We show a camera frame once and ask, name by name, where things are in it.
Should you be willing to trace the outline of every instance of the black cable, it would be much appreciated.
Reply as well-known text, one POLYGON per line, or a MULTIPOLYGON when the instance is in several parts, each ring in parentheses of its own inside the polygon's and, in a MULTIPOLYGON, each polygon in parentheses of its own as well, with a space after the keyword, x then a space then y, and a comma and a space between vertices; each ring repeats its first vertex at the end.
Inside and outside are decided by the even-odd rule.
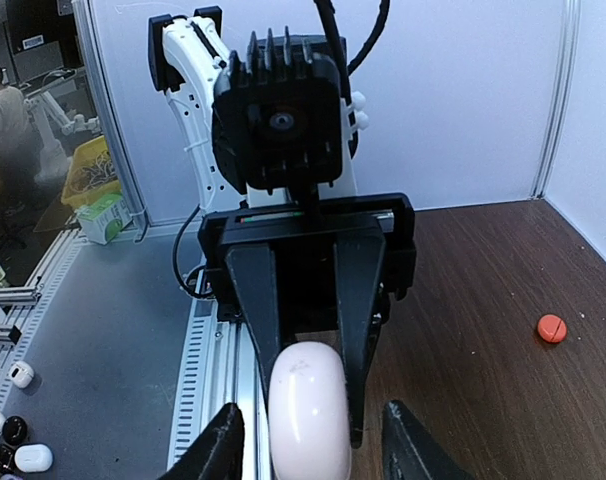
POLYGON ((174 270, 174 276, 176 277, 176 281, 179 283, 181 288, 185 290, 185 292, 190 297, 202 300, 204 298, 208 298, 209 295, 201 295, 200 293, 196 292, 196 288, 191 289, 188 284, 185 283, 185 280, 183 280, 183 276, 181 275, 181 271, 179 270, 179 245, 181 244, 181 239, 183 238, 187 227, 190 225, 190 223, 192 223, 192 221, 200 211, 201 206, 197 205, 192 214, 187 218, 187 220, 179 230, 179 233, 176 236, 176 240, 174 240, 174 247, 172 248, 172 269, 174 270))
MULTIPOLYGON (((352 88, 350 87, 350 75, 347 70, 347 60, 345 58, 345 52, 343 51, 343 44, 341 43, 341 35, 339 34, 339 27, 336 25, 336 18, 334 17, 334 5, 332 0, 314 0, 316 7, 321 17, 321 24, 323 25, 323 31, 325 38, 330 46, 332 58, 339 71, 340 83, 341 83, 341 97, 345 99, 347 106, 352 105, 352 88)), ((350 125, 356 123, 356 117, 354 112, 350 113, 350 125)), ((356 150, 359 146, 359 136, 355 133, 352 140, 349 142, 350 156, 354 158, 356 150)))
POLYGON ((383 30, 385 29, 385 23, 387 22, 387 17, 389 16, 389 14, 390 0, 381 0, 381 3, 379 5, 379 14, 376 17, 376 23, 374 24, 372 33, 370 33, 370 36, 363 44, 363 47, 361 47, 361 51, 356 54, 356 57, 354 57, 354 59, 347 67, 349 75, 352 75, 352 73, 354 73, 354 71, 359 68, 361 63, 363 63, 363 60, 365 60, 368 54, 372 51, 372 48, 374 48, 374 45, 383 33, 383 30))

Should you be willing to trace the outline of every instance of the gray table surface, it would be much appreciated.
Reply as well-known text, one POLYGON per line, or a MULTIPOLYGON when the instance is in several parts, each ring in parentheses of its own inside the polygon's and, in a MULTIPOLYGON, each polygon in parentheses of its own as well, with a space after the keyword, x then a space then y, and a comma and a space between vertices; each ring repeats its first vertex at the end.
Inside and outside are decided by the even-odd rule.
MULTIPOLYGON (((25 418, 30 443, 54 453, 53 469, 28 479, 165 471, 190 308, 171 272, 172 242, 81 249, 25 358, 40 379, 13 389, 4 409, 25 418)), ((198 259, 196 242, 185 243, 185 262, 198 259)))

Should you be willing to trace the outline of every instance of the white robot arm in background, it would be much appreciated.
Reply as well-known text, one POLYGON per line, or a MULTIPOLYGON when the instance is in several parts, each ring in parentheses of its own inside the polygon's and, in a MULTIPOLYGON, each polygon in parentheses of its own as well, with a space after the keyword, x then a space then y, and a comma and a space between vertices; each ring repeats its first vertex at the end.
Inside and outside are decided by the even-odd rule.
POLYGON ((43 150, 40 154, 41 170, 35 178, 37 183, 44 184, 64 177, 70 166, 70 160, 61 142, 54 135, 50 118, 65 136, 87 131, 93 134, 101 133, 101 122, 98 117, 86 120, 84 115, 78 114, 70 120, 50 93, 50 90, 73 80, 77 75, 78 73, 75 73, 71 77, 60 78, 26 95, 25 108, 31 113, 43 141, 43 150))

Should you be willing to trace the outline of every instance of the yellow basket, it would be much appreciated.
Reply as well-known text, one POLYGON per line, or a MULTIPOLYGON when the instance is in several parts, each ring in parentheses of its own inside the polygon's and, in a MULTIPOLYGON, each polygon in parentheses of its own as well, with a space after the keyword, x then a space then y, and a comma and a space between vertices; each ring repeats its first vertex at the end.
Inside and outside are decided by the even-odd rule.
POLYGON ((83 193, 75 193, 72 187, 72 183, 78 176, 78 171, 85 167, 96 165, 98 159, 106 152, 109 153, 109 150, 104 136, 84 143, 76 149, 74 152, 74 159, 72 160, 72 166, 70 167, 65 186, 63 187, 61 203, 69 205, 76 210, 83 205, 92 205, 103 197, 103 195, 121 192, 121 184, 118 180, 114 180, 83 193))

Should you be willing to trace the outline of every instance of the white panel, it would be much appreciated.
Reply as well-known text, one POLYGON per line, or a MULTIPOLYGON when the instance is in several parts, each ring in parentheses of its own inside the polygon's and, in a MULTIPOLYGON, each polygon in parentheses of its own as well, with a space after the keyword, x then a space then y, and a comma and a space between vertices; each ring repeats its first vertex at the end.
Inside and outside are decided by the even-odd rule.
MULTIPOLYGON (((147 71, 147 18, 194 2, 93 0, 114 102, 154 221, 185 218, 196 199, 179 129, 147 71)), ((223 39, 245 52, 252 29, 320 33, 312 0, 221 0, 223 39)), ((336 0, 352 57, 378 0, 336 0)), ((368 98, 362 193, 402 191, 418 208, 524 199, 552 98, 562 2, 392 0, 388 28, 353 77, 368 98)))
POLYGON ((572 93, 547 197, 606 259, 606 0, 583 2, 572 93))

